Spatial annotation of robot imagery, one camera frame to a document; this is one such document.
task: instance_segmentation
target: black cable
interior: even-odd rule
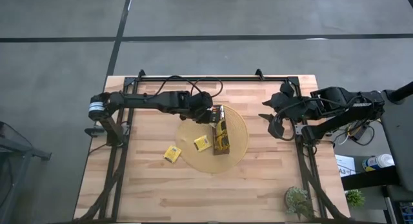
[[[367,145],[369,145],[369,144],[373,141],[373,139],[374,139],[375,131],[374,131],[374,128],[371,127],[371,126],[368,126],[367,128],[371,128],[371,129],[372,129],[372,138],[371,138],[369,141],[367,141],[366,143],[359,143],[357,140],[353,139],[352,137],[351,137],[351,140],[352,140],[353,142],[357,143],[357,144],[360,145],[360,146],[367,146]]]
[[[8,198],[8,195],[10,194],[10,191],[12,190],[13,187],[13,170],[12,170],[12,163],[10,162],[10,156],[7,157],[7,163],[8,163],[8,173],[10,175],[10,187],[8,188],[7,194],[5,196],[5,198],[2,200],[2,202],[0,203],[0,209],[1,207],[4,205],[5,201]]]
[[[330,141],[330,140],[318,140],[319,142],[326,142],[326,143],[331,143],[331,144],[333,144],[333,148],[335,148],[336,147],[336,143],[335,142],[333,142],[333,141]]]
[[[144,98],[141,98],[141,99],[152,99],[152,98],[158,96],[159,93],[161,92],[163,86],[165,85],[165,83],[168,82],[170,79],[174,79],[174,78],[183,79],[184,81],[190,83],[193,88],[196,88],[196,90],[198,90],[198,92],[202,92],[202,91],[201,91],[193,82],[191,82],[189,79],[186,79],[186,78],[184,78],[184,77],[182,77],[182,76],[174,75],[174,76],[170,76],[170,77],[166,78],[166,79],[162,82],[162,85],[159,87],[158,91],[157,91],[154,95],[148,96],[148,97],[144,97]]]
[[[343,134],[347,134],[348,132],[351,132],[351,131],[353,131],[353,130],[359,128],[359,127],[361,127],[362,125],[366,124],[367,121],[368,121],[368,120],[365,119],[364,121],[362,121],[362,122],[361,122],[360,124],[358,124],[357,126],[354,126],[354,127],[351,128],[350,130],[344,131],[343,133],[337,135],[332,142],[335,143],[335,142],[337,141],[337,138],[339,138],[339,137],[342,136]]]
[[[316,155],[316,154],[317,154],[317,146],[316,146],[316,145],[313,145],[312,148],[311,148],[311,150],[313,150],[313,152],[312,152],[313,155]]]
[[[277,133],[277,130],[274,128],[274,132],[278,135],[279,139],[281,139],[281,140],[283,140],[283,141],[291,141],[291,140],[293,140],[293,139],[295,138],[295,136],[296,136],[296,125],[294,124],[294,122],[292,121],[291,118],[289,118],[289,120],[290,120],[290,123],[291,123],[291,129],[292,129],[292,136],[291,136],[290,138],[285,138],[285,137],[283,137],[283,136],[280,136],[280,135]]]
[[[361,98],[361,97],[363,97],[363,96],[353,97],[352,99],[350,99],[350,101],[348,101],[348,103],[346,105],[342,105],[341,103],[338,103],[338,102],[335,102],[335,101],[332,101],[332,100],[329,100],[329,99],[321,98],[321,97],[317,97],[316,99],[319,99],[319,100],[322,100],[322,101],[325,101],[325,102],[328,102],[328,103],[331,103],[331,104],[334,104],[334,105],[338,105],[340,107],[349,108],[354,104],[354,102],[357,98]]]
[[[128,128],[127,128],[127,130],[125,131],[125,135],[128,135],[128,134],[130,134],[130,126],[128,126]],[[96,147],[95,149],[93,149],[93,150],[91,150],[89,153],[88,153],[88,156],[92,153],[92,152],[94,152],[95,150],[99,150],[100,148],[102,148],[102,147],[104,147],[104,146],[107,146],[108,145],[108,143],[105,143],[104,145],[101,145],[101,146],[99,146],[99,147]]]
[[[91,150],[91,151],[88,153],[88,156],[89,156],[92,152],[94,152],[95,150],[99,150],[100,148],[102,148],[102,147],[104,147],[104,146],[106,146],[106,145],[108,145],[108,143],[105,143],[105,144],[101,145],[100,147],[96,147],[95,149]]]
[[[298,103],[294,103],[294,104],[292,104],[292,105],[289,105],[289,106],[281,109],[279,112],[277,112],[277,114],[274,116],[274,118],[272,119],[272,121],[277,121],[277,120],[278,120],[278,116],[279,116],[280,113],[286,111],[286,110],[289,109],[289,108],[296,107],[297,105],[303,104],[304,102],[306,102],[306,101],[300,101],[300,102],[298,102]],[[284,140],[284,141],[291,141],[291,140],[293,140],[293,138],[296,136],[296,132],[294,131],[294,132],[292,133],[291,139],[286,139],[286,138],[284,138],[281,134],[279,134],[279,133],[277,132],[277,129],[276,129],[276,128],[274,128],[274,133],[275,133],[276,135],[278,135],[278,138],[279,138],[279,139]]]
[[[222,81],[221,81],[220,79],[218,79],[217,77],[208,76],[208,77],[199,78],[197,81],[195,81],[194,85],[196,85],[198,82],[200,82],[201,80],[204,80],[204,79],[216,79],[218,82],[220,82],[220,83],[221,83],[221,88],[219,89],[219,92],[217,92],[217,94],[215,94],[215,95],[213,95],[213,96],[211,96],[211,97],[216,97],[216,96],[220,95],[220,93],[221,93],[222,90],[224,89],[224,84],[223,84]],[[192,88],[191,88],[191,96],[192,96],[192,91],[193,91],[193,90],[194,90],[194,86],[192,86]]]

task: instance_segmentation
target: wire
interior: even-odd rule
[[[89,156],[92,152],[94,152],[95,150],[99,150],[100,148],[102,148],[102,147],[104,147],[104,146],[106,146],[106,145],[108,145],[108,143],[105,143],[105,144],[101,145],[100,147],[96,147],[95,149],[91,150],[91,151],[89,152],[88,156]]]
[[[360,146],[367,146],[367,145],[369,145],[369,144],[373,141],[373,139],[374,139],[375,131],[374,131],[374,128],[371,127],[371,126],[368,126],[367,128],[371,128],[371,129],[372,129],[372,138],[371,138],[369,141],[367,141],[366,143],[359,143],[357,140],[352,139],[353,142],[357,143],[357,144],[360,145]]]
[[[378,123],[380,123],[380,125],[383,125],[382,122],[379,119],[376,119],[374,121],[377,121]]]
[[[349,137],[349,134],[347,133],[346,138],[344,139],[344,141],[342,141],[341,143],[338,143],[338,145],[343,145],[345,142],[347,142]]]
[[[130,134],[130,129],[131,129],[131,128],[130,128],[130,125],[129,125],[128,128],[127,128],[127,130],[125,131],[125,134],[126,134],[126,135]]]
[[[318,140],[318,141],[323,141],[323,142],[326,142],[326,143],[334,144],[334,142],[333,142],[333,141],[330,141],[330,140]]]
[[[10,156],[7,157],[7,163],[8,163],[8,173],[10,175],[10,186],[8,188],[8,191],[7,191],[7,194],[6,194],[5,198],[0,203],[0,209],[4,205],[5,201],[7,200],[8,195],[10,194],[10,191],[12,190],[12,187],[13,187],[13,184],[14,184],[14,182],[13,182],[13,172],[12,172],[13,170],[12,170],[12,163],[10,162]]]
[[[343,134],[347,134],[348,132],[351,132],[351,131],[359,128],[360,126],[364,125],[366,122],[367,122],[367,120],[365,119],[364,121],[362,121],[362,122],[361,122],[360,124],[358,124],[357,126],[354,126],[354,127],[351,128],[350,130],[347,130],[347,131],[345,131],[345,132],[337,135],[337,136],[334,138],[333,142],[335,143],[338,137],[340,137],[340,136],[342,136]]]
[[[356,171],[356,170],[353,170],[353,169],[351,169],[351,168],[348,168],[348,167],[344,167],[343,165],[340,165],[340,164],[337,164],[337,166],[339,166],[339,167],[343,167],[343,168],[345,168],[345,169],[349,169],[350,171],[353,171],[353,172],[357,172],[357,173],[363,173],[363,172],[360,172],[360,171]]]
[[[166,78],[166,79],[162,82],[162,85],[159,87],[158,91],[157,91],[154,95],[148,96],[148,97],[144,97],[144,98],[140,98],[140,99],[152,99],[152,98],[158,96],[159,93],[161,92],[163,86],[165,85],[165,83],[168,82],[170,79],[174,79],[174,78],[183,79],[183,80],[185,80],[186,82],[190,83],[190,84],[192,85],[192,88],[196,88],[196,90],[198,90],[198,92],[202,92],[202,91],[201,91],[192,81],[190,81],[189,79],[186,79],[186,78],[184,78],[184,77],[182,77],[182,76],[174,75],[174,76],[170,76],[170,77]]]
[[[274,132],[278,135],[278,138],[283,140],[283,141],[291,141],[295,138],[296,136],[296,126],[294,124],[294,122],[292,121],[291,118],[288,119],[291,123],[291,129],[292,129],[292,136],[290,138],[285,138],[282,135],[278,134],[277,130],[274,128]],[[270,125],[273,125],[273,122],[275,122],[275,118],[271,121]]]
[[[191,96],[192,96],[192,91],[194,90],[195,85],[196,85],[198,82],[200,82],[201,80],[204,80],[204,79],[216,79],[218,82],[220,82],[220,83],[221,83],[221,88],[219,89],[219,91],[217,92],[217,94],[215,94],[215,95],[213,95],[213,96],[211,96],[211,97],[216,97],[216,96],[220,95],[220,93],[221,93],[222,90],[224,89],[224,84],[223,84],[222,81],[221,81],[220,79],[218,79],[217,77],[208,76],[208,77],[199,78],[197,81],[195,81],[194,86],[192,86],[192,88],[191,88]]]
[[[312,148],[311,148],[311,150],[312,150],[313,148],[315,148],[316,150],[314,150],[314,151],[312,152],[312,154],[313,154],[313,155],[316,155],[316,153],[317,153],[317,146],[316,146],[316,145],[313,145]]]
[[[321,101],[325,101],[325,102],[328,102],[328,103],[331,103],[331,104],[334,104],[334,105],[338,105],[338,106],[340,106],[340,107],[348,108],[348,107],[351,107],[351,106],[354,104],[354,101],[355,101],[357,98],[360,98],[360,96],[355,96],[355,97],[353,97],[352,99],[350,99],[350,101],[348,101],[348,103],[347,103],[346,105],[343,105],[343,104],[341,104],[341,103],[338,103],[338,102],[335,102],[335,101],[332,101],[332,100],[329,100],[329,99],[321,98],[321,97],[317,97],[316,99],[319,99],[319,100],[321,100]]]
[[[358,127],[355,131],[353,131],[352,133],[350,133],[350,132],[348,132],[348,136],[354,136],[355,134],[357,134],[359,131],[360,131],[360,129],[361,129],[361,126],[360,127]]]

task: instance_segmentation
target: potted plant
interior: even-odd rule
[[[284,204],[287,207],[288,214],[297,214],[301,220],[301,215],[307,219],[314,217],[311,200],[308,198],[308,192],[302,188],[290,187],[284,195]]]
[[[364,205],[363,193],[361,193],[361,191],[357,189],[347,191],[346,199],[347,199],[347,203],[351,207],[361,207]]]

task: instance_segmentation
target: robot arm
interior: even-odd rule
[[[156,95],[104,92],[90,99],[89,118],[98,121],[108,134],[107,143],[123,143],[123,127],[117,125],[112,114],[120,108],[152,108],[169,114],[179,114],[181,120],[192,119],[197,123],[210,123],[211,95],[201,92],[191,96],[188,91],[162,92]]]
[[[311,97],[293,97],[283,85],[281,91],[273,94],[271,100],[263,104],[277,112],[275,116],[260,114],[269,120],[268,131],[275,138],[281,138],[284,133],[283,119],[288,118],[293,123],[296,135],[303,137],[306,144],[314,144],[330,131],[343,125],[360,120],[365,123],[379,118],[383,110],[384,100],[377,91],[348,92],[344,88],[329,87],[311,92]],[[320,125],[296,125],[304,120],[319,120],[333,117]]]

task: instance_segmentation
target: cardboard box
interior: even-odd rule
[[[212,131],[214,137],[214,155],[229,154],[230,142],[223,105],[214,105],[212,107],[211,125],[214,128]]]

